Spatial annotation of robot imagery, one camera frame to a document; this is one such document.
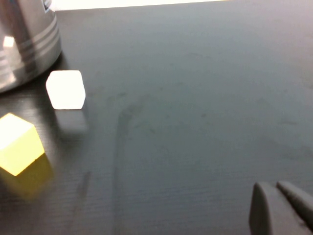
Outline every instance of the cube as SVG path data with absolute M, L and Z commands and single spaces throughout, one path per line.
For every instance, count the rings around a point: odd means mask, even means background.
M 33 124 L 13 115 L 0 118 L 0 168 L 18 176 L 45 153 Z
M 54 109 L 82 109 L 86 92 L 82 74 L 77 70 L 51 72 L 46 89 Z

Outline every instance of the white background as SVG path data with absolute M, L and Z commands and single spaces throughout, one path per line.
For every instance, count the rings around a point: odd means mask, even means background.
M 162 5 L 215 0 L 53 0 L 52 9 L 72 10 L 123 6 Z

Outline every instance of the metallic cylinder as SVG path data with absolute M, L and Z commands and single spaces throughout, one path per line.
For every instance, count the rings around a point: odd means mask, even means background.
M 52 0 L 0 0 L 0 93 L 47 70 L 61 53 Z

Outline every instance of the white block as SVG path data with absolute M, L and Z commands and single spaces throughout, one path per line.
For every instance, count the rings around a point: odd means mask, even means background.
M 82 109 L 84 106 L 86 92 L 79 71 L 53 71 L 45 86 L 54 109 Z

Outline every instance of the wood grain surface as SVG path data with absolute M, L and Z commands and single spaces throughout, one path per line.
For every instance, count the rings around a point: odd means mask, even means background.
M 247 235 L 257 181 L 313 193 L 313 2 L 223 1 L 58 12 L 81 111 L 43 74 L 0 95 L 35 124 L 54 179 L 1 184 L 3 235 Z

